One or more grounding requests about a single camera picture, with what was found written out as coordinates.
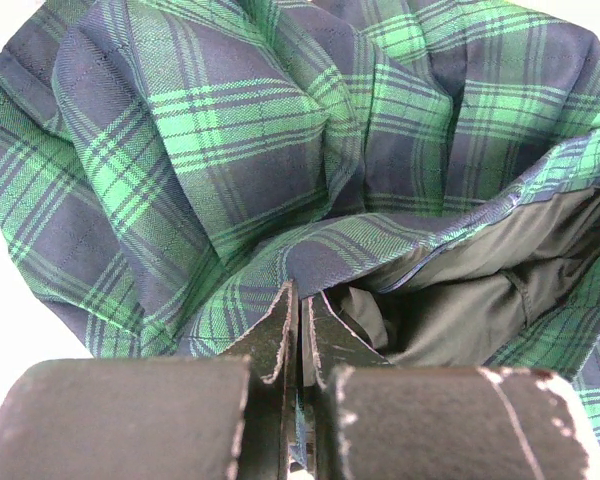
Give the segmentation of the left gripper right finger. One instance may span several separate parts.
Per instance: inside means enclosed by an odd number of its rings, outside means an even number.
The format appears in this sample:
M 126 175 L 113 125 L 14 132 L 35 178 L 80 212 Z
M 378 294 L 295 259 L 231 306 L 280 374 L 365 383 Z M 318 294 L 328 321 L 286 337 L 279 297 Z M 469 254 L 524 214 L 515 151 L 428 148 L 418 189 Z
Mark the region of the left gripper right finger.
M 333 311 L 324 294 L 301 302 L 301 360 L 304 388 L 325 389 L 332 370 L 340 365 L 392 367 Z

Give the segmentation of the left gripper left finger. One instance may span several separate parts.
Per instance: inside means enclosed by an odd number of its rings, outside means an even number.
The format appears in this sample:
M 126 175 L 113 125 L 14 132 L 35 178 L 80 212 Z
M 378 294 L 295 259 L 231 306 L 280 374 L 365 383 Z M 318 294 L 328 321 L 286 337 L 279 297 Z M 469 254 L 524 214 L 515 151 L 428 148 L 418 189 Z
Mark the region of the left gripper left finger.
M 295 365 L 297 332 L 297 288 L 286 281 L 265 314 L 220 356 L 247 358 L 264 384 L 274 384 L 286 366 Z

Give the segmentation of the dark green plaid cloth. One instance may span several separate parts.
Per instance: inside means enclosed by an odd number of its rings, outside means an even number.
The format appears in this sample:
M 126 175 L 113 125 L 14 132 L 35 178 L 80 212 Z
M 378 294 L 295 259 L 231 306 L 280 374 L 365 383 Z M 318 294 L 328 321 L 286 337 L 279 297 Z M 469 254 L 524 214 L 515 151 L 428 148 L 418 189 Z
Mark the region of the dark green plaid cloth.
M 600 42 L 506 1 L 48 1 L 0 53 L 0 228 L 96 356 L 281 286 L 396 365 L 545 367 L 600 441 Z

